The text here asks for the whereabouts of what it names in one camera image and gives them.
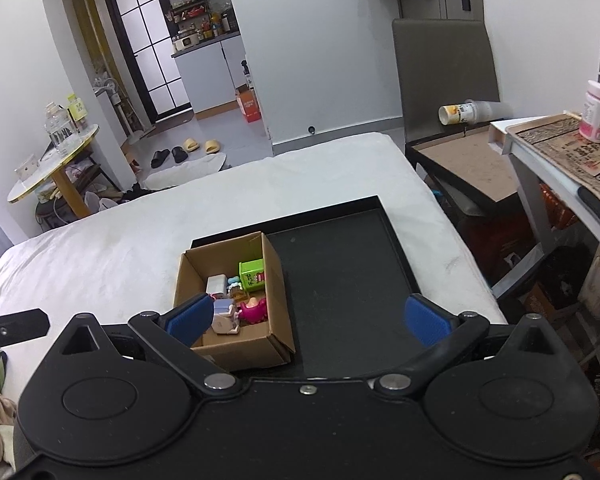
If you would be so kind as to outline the clear glass jar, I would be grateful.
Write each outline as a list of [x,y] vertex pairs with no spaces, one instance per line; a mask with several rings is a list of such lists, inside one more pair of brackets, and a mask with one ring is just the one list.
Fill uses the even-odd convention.
[[69,144],[78,134],[68,110],[55,102],[50,102],[45,109],[45,130],[58,152],[69,151]]

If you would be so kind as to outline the white floor mat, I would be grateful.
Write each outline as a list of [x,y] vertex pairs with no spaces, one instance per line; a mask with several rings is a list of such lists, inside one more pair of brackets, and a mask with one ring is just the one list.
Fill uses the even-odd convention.
[[226,162],[226,155],[222,152],[182,162],[171,168],[153,172],[143,183],[144,188],[151,191],[160,191],[165,188],[174,188],[187,182],[216,174],[221,171]]

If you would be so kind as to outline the white kitchen cabinet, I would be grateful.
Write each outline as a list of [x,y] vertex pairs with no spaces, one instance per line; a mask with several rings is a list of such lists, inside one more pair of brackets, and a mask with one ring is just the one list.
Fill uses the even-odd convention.
[[236,89],[246,82],[242,71],[246,51],[239,32],[189,47],[172,58],[196,115],[237,106]]

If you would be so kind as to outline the green house toy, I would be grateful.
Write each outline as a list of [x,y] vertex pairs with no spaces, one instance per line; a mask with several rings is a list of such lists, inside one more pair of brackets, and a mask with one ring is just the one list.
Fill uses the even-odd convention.
[[264,260],[260,258],[239,263],[238,276],[242,289],[247,292],[265,288]]

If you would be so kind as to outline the brown cardboard box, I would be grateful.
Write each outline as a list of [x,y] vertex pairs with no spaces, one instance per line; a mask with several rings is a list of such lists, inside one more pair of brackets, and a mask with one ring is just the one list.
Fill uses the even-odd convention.
[[193,352],[223,370],[281,366],[294,356],[296,348],[278,255],[260,232],[189,249],[181,255],[174,294],[176,306],[202,292],[213,275],[224,274],[230,278],[239,263],[259,258],[264,266],[264,289],[254,296],[266,301],[268,318],[242,327],[236,335],[218,335],[208,328],[189,345]]

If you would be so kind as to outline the orange carton box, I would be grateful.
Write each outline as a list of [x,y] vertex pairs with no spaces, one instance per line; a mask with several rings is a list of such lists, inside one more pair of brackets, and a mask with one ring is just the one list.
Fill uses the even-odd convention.
[[262,118],[257,98],[246,84],[236,89],[236,100],[246,122],[257,122]]

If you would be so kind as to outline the black slipper right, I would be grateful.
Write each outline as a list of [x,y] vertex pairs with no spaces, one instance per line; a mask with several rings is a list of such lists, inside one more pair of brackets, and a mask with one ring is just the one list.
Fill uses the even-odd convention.
[[174,146],[171,150],[174,162],[179,165],[182,162],[185,162],[188,159],[188,151],[181,146]]

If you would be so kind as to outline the round yellow-edged table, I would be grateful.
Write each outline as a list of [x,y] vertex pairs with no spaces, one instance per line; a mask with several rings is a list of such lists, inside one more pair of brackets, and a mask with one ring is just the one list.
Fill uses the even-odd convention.
[[51,150],[50,156],[40,162],[40,166],[33,171],[30,177],[14,184],[8,193],[7,201],[10,204],[17,203],[35,191],[44,181],[52,179],[72,212],[79,219],[89,216],[91,211],[88,210],[81,194],[69,180],[65,168],[80,151],[91,144],[98,130],[99,125],[91,125],[83,132],[70,136],[60,144],[60,148]]

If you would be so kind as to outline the black rectangular tray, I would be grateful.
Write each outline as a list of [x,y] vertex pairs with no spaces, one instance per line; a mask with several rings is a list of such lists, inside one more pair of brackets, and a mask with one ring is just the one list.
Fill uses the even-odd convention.
[[193,240],[198,248],[261,232],[284,272],[296,353],[248,377],[346,378],[404,363],[422,348],[406,329],[419,286],[377,196],[262,221]]

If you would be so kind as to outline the white USB charger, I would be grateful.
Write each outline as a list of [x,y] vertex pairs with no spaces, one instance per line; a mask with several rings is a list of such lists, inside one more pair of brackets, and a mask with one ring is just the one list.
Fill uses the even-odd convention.
[[215,274],[207,278],[206,293],[213,298],[225,298],[227,294],[227,277]]

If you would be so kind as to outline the lying paper cup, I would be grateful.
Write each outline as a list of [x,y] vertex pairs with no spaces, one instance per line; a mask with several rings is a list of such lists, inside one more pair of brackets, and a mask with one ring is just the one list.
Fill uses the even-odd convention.
[[476,117],[477,112],[473,102],[443,105],[438,110],[439,122],[444,126],[472,125],[477,122]]

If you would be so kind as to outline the yellow slipper right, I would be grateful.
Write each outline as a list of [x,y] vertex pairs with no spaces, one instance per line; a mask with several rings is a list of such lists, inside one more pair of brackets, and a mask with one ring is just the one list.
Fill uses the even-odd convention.
[[208,140],[204,144],[204,151],[206,152],[207,155],[219,153],[220,149],[221,149],[221,144],[217,140]]

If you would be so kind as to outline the white bed cover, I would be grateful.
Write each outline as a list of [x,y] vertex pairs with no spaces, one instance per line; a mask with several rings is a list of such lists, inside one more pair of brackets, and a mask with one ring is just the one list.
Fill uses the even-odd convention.
[[1,256],[0,315],[39,308],[57,335],[80,312],[104,323],[161,312],[194,240],[367,196],[385,208],[427,298],[503,321],[460,234],[378,132],[250,162],[26,240]]

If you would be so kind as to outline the lilac block doll figure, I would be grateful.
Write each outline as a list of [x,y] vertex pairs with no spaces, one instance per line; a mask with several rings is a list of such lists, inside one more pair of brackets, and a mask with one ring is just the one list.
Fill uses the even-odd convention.
[[231,284],[227,292],[216,292],[213,298],[213,320],[211,329],[217,335],[239,333],[240,304],[249,298],[239,284]]

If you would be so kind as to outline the magenta bear toy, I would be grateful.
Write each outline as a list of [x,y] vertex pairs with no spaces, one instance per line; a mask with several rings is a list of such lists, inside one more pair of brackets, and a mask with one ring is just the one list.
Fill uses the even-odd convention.
[[238,307],[238,320],[242,325],[256,325],[268,320],[266,297],[250,297]]

